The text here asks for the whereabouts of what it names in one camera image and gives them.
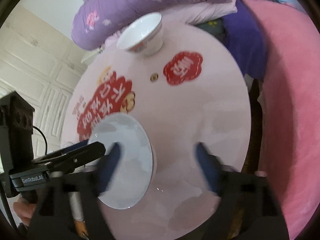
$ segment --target wall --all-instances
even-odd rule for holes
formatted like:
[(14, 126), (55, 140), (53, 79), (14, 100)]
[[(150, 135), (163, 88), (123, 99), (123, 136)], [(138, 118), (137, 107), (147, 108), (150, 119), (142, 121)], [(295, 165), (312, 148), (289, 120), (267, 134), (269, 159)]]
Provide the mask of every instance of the wall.
[(73, 17), (82, 0), (22, 0), (22, 5), (71, 39)]

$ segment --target bowl rim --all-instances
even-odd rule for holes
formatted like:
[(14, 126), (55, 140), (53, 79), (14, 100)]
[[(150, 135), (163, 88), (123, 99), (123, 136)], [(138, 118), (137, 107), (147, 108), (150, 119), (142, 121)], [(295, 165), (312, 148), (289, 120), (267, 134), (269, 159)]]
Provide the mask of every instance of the bowl rim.
[[(148, 35), (146, 35), (144, 38), (141, 38), (140, 40), (138, 40), (136, 43), (134, 43), (132, 46), (129, 46), (127, 48), (119, 48), (119, 43), (122, 41), (122, 37), (124, 37), (124, 35), (126, 33), (128, 33), (131, 30), (131, 26), (134, 25), (135, 23), (137, 23), (138, 21), (140, 21), (141, 19), (148, 17), (150, 15), (159, 15), (160, 16), (160, 20), (158, 22), (158, 24), (152, 29), (152, 31), (150, 33), (148, 33)], [(121, 34), (121, 36), (119, 37), (118, 41), (117, 41), (117, 49), (123, 49), (123, 50), (130, 50), (132, 48), (134, 48), (135, 46), (137, 46), (139, 43), (141, 43), (142, 41), (146, 40), (150, 35), (152, 35), (155, 30), (159, 27), (159, 25), (162, 22), (162, 14), (160, 12), (153, 12), (153, 13), (148, 13), (145, 14), (144, 16), (141, 16), (140, 18), (138, 18), (137, 20), (135, 20), (133, 23), (131, 23), (125, 30), (124, 32)]]

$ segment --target pink blanket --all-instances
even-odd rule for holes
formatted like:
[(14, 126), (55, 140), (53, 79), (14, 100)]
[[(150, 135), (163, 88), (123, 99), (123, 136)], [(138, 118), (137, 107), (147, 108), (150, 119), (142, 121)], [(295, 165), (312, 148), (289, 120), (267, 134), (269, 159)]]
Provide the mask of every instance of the pink blanket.
[(260, 167), (294, 239), (320, 201), (320, 35), (294, 8), (267, 0), (243, 2), (260, 23), (268, 48)]

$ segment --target round table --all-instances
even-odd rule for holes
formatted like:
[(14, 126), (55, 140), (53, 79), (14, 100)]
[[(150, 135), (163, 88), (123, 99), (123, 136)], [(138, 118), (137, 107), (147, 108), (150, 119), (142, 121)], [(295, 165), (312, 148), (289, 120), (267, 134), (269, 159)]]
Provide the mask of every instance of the round table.
[(164, 24), (164, 45), (151, 57), (108, 47), (88, 67), (70, 100), (62, 146), (90, 136), (112, 112), (134, 116), (156, 154), (156, 174), (134, 207), (101, 205), (117, 240), (173, 240), (205, 222), (219, 197), (208, 190), (195, 159), (204, 142), (241, 170), (251, 114), (247, 87), (228, 50), (210, 34)]

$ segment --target human hand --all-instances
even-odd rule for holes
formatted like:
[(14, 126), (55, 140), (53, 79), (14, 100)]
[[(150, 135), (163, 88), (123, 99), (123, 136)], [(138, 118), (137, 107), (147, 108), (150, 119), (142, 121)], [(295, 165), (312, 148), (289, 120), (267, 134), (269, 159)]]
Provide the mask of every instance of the human hand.
[(22, 223), (29, 226), (33, 213), (36, 210), (36, 205), (25, 203), (22, 201), (22, 198), (19, 197), (18, 201), (13, 203), (13, 210), (21, 219)]

